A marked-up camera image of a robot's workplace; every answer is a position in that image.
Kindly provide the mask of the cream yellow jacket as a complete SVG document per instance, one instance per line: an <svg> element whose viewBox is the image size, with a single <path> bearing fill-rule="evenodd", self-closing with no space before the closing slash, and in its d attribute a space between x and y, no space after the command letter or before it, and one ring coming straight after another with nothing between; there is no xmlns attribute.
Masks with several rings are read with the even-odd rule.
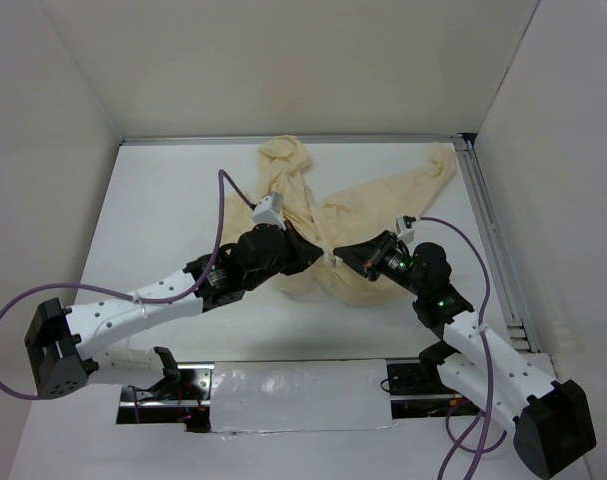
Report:
<svg viewBox="0 0 607 480"><path fill-rule="evenodd" d="M369 282L332 257L333 249L369 240L394 226L403 215L426 212L455 172L456 154L444 143L427 149L426 165L378 177L315 199L306 175L316 167L306 146L295 136L281 135L262 143L257 158L233 173L242 193L225 200L223 240L232 243L253 227L247 200L258 201L276 191L283 196L283 214L302 236L323 249L312 267L292 276L267 281L267 288L290 296L321 287L333 299L351 307L371 307L405 295L405 290L381 278Z"/></svg>

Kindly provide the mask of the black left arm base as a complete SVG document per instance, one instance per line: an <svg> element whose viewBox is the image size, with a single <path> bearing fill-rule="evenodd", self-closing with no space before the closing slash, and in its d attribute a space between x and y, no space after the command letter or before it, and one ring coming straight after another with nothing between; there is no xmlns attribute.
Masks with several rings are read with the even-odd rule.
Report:
<svg viewBox="0 0 607 480"><path fill-rule="evenodd" d="M214 364L177 362L165 347L153 351L161 378L147 388L123 387L116 423L178 424L187 432L209 433Z"/></svg>

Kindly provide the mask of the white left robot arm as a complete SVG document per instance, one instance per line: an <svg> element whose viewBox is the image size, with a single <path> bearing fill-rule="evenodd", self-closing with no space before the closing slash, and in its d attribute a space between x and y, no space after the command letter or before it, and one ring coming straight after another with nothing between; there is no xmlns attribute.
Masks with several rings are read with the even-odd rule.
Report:
<svg viewBox="0 0 607 480"><path fill-rule="evenodd" d="M42 302L24 338L37 397L61 398L98 371L98 355L134 334L175 319L194 317L241 300L278 275L294 275L323 255L292 225L259 224L127 299L64 307Z"/></svg>

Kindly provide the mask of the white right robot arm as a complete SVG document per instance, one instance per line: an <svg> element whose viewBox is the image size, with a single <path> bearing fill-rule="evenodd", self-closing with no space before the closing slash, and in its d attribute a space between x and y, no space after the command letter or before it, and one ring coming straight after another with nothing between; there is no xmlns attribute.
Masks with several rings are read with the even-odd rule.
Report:
<svg viewBox="0 0 607 480"><path fill-rule="evenodd" d="M367 280L384 276L415 295L419 321L439 339L422 353L430 360L419 369L423 387L453 389L483 410L538 478L552 478L595 448L585 391L539 370L482 321L451 284L441 246L424 242L408 253L385 231L334 254Z"/></svg>

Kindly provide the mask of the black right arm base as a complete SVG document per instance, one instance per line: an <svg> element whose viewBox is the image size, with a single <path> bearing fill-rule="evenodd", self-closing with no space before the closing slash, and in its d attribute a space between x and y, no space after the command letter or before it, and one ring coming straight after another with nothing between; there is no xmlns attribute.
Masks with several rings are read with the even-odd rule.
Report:
<svg viewBox="0 0 607 480"><path fill-rule="evenodd" d="M387 377L379 384L390 397L393 419L444 418L453 407L455 416L474 416L479 409L448 387L437 367L452 359L456 350L439 341L417 358L389 360Z"/></svg>

